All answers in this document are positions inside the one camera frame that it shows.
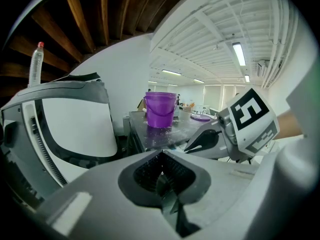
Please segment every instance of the white ceiling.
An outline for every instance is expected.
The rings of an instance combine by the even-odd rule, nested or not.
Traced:
[[[288,34],[293,25],[292,10],[291,6]],[[206,84],[244,83],[244,75],[248,74],[251,84],[261,85],[263,77],[257,76],[257,62],[271,59],[274,29],[271,0],[204,0],[153,48],[149,80],[179,86],[196,85],[193,79]],[[246,66],[239,65],[232,46],[235,42],[241,43]],[[182,75],[165,73],[163,69]]]

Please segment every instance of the purple plate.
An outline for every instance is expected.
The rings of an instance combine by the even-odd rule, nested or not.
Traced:
[[[192,119],[198,120],[198,121],[210,121],[211,120],[211,117],[207,116],[205,114],[192,114],[190,117]]]

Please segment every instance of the purple bucket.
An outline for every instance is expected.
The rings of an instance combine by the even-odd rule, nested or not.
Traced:
[[[146,120],[154,128],[171,127],[174,120],[177,95],[170,92],[146,92]]]

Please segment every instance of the ceiling light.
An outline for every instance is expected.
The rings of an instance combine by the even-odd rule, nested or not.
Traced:
[[[165,70],[165,69],[163,69],[162,72],[166,72],[166,73],[174,74],[174,75],[177,75],[177,76],[181,76],[180,73],[171,72],[171,71],[168,71],[168,70]]]
[[[244,78],[245,78],[245,81],[246,81],[247,83],[250,82],[250,77],[249,77],[248,74],[245,74],[245,75],[244,75]]]
[[[233,49],[235,51],[236,56],[238,57],[238,61],[240,66],[245,66],[246,61],[245,61],[245,56],[244,56],[244,51],[242,50],[241,43],[235,42],[232,44]]]
[[[204,81],[201,81],[201,80],[198,80],[198,79],[193,79],[194,81],[196,82],[199,82],[199,83],[204,83]]]

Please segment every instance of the gray table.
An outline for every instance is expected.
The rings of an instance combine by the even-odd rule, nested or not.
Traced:
[[[167,149],[170,145],[181,145],[189,140],[200,126],[207,123],[190,118],[191,114],[179,110],[179,116],[173,118],[172,127],[153,128],[147,124],[145,112],[130,112],[130,132],[138,152]]]

